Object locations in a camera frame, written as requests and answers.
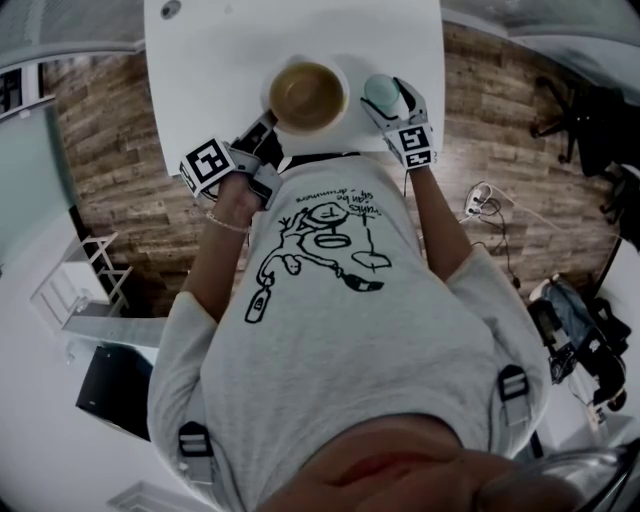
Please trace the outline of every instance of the buckle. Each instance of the buckle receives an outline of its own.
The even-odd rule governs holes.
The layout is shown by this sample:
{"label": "buckle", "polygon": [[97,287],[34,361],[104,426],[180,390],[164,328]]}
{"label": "buckle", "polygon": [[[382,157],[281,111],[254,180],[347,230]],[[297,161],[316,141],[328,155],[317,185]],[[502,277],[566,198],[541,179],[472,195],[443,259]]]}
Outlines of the buckle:
{"label": "buckle", "polygon": [[524,370],[510,364],[498,375],[498,390],[504,404],[507,425],[513,426],[531,418],[529,408],[529,380]]}
{"label": "buckle", "polygon": [[213,457],[207,428],[190,421],[178,431],[178,444],[183,457]]}

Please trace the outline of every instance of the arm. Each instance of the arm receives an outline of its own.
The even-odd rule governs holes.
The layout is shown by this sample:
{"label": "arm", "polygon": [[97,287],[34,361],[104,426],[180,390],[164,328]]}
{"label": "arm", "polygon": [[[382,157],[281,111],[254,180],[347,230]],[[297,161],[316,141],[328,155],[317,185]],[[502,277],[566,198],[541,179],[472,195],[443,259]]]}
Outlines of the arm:
{"label": "arm", "polygon": [[409,172],[416,194],[429,268],[446,281],[471,254],[464,229],[449,208],[431,170]]}
{"label": "arm", "polygon": [[[213,214],[222,222],[246,228],[260,207],[260,199],[248,187],[247,179],[232,173],[220,186]],[[182,291],[190,292],[211,317],[219,322],[227,309],[245,234],[208,223],[198,255]]]}

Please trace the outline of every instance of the bracelet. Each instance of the bracelet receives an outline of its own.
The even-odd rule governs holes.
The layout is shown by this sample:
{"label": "bracelet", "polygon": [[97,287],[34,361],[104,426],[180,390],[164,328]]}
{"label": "bracelet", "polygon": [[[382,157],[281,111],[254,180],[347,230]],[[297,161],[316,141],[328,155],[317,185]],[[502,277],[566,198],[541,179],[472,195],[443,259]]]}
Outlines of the bracelet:
{"label": "bracelet", "polygon": [[243,235],[248,235],[251,232],[251,227],[241,228],[238,226],[232,226],[231,224],[227,224],[226,222],[222,222],[213,214],[213,212],[207,212],[205,216],[214,224],[222,226],[223,228],[228,229],[229,231],[233,231],[234,233],[242,233]]}

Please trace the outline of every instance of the wrist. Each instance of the wrist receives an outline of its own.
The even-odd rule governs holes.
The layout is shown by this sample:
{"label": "wrist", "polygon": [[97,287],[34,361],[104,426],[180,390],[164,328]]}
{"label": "wrist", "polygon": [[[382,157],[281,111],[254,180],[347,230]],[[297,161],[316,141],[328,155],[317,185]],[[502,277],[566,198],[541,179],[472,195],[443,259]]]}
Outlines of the wrist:
{"label": "wrist", "polygon": [[251,225],[251,220],[256,211],[253,208],[237,202],[233,203],[219,200],[213,207],[212,213],[218,220],[226,224],[238,228],[247,228]]}

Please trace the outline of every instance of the wire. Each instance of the wire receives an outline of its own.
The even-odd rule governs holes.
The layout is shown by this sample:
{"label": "wire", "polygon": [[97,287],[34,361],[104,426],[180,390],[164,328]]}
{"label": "wire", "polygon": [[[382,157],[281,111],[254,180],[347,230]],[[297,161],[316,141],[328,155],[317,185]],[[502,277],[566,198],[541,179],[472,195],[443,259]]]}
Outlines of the wire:
{"label": "wire", "polygon": [[402,192],[402,195],[404,196],[404,198],[407,198],[407,177],[409,176],[409,171],[404,173],[404,190]]}
{"label": "wire", "polygon": [[[492,199],[490,197],[487,198],[482,204],[483,205],[489,204],[493,206],[494,211],[490,213],[481,213],[478,216],[478,220],[480,220],[481,222],[484,222],[485,224],[488,224],[489,226],[493,226],[494,228],[498,229],[502,234],[502,240],[500,240],[498,245],[496,245],[491,251],[489,251],[489,254],[495,255],[496,251],[502,246],[502,244],[504,244],[505,253],[507,255],[507,270],[509,271],[509,274],[511,274],[511,277],[513,278],[513,285],[516,288],[520,288],[520,280],[518,279],[518,276],[516,276],[515,272],[511,268],[511,254],[509,252],[509,241],[507,240],[507,223],[504,220],[504,215],[502,215],[502,212],[500,211],[502,210],[502,204],[497,199]],[[493,217],[495,215],[500,216],[500,222],[502,225],[495,224],[494,222],[491,222],[491,221],[488,221],[487,219],[482,218],[482,217]]]}
{"label": "wire", "polygon": [[[567,361],[565,361],[565,363],[562,365],[562,370],[563,370],[563,371],[564,371],[564,367],[565,367],[565,366],[566,366],[566,364],[567,364]],[[575,396],[575,397],[576,397],[576,398],[577,398],[577,399],[582,403],[582,405],[584,405],[585,407],[586,407],[586,406],[588,406],[589,404],[588,404],[587,402],[585,402],[582,398],[580,398],[580,396],[579,396],[579,395],[578,395],[578,394],[573,390],[573,388],[571,387],[571,383],[572,383],[572,381],[570,380],[570,381],[569,381],[569,391],[571,392],[571,394],[572,394],[573,396]]]}
{"label": "wire", "polygon": [[[481,181],[480,183],[478,183],[477,185],[475,185],[471,191],[473,192],[473,190],[475,188],[477,188],[478,186],[481,185],[486,185],[489,187],[489,189],[491,189],[491,191],[496,190],[497,192],[499,192],[500,194],[502,194],[504,196],[505,199],[507,199],[508,201],[510,201],[511,203],[513,203],[513,206],[515,206],[516,208],[520,208],[521,210],[524,210],[525,212],[533,215],[534,217],[536,217],[538,220],[544,222],[545,224],[547,224],[548,226],[551,226],[553,229],[555,229],[556,231],[559,231],[561,233],[566,233],[566,234],[575,234],[574,232],[568,230],[568,229],[563,229],[560,226],[554,224],[553,222],[545,219],[542,215],[540,215],[539,213],[534,212],[533,210],[531,210],[530,208],[527,208],[526,206],[522,206],[520,203],[518,203],[515,199],[513,199],[509,194],[507,194],[504,190],[502,190],[499,187],[496,187],[495,185],[492,185],[490,183],[487,183],[486,181]],[[603,236],[611,236],[614,238],[618,238],[620,240],[624,240],[624,238],[622,238],[620,235],[616,235],[615,233],[609,233],[606,231],[593,231],[592,233],[595,234],[600,234]]]}

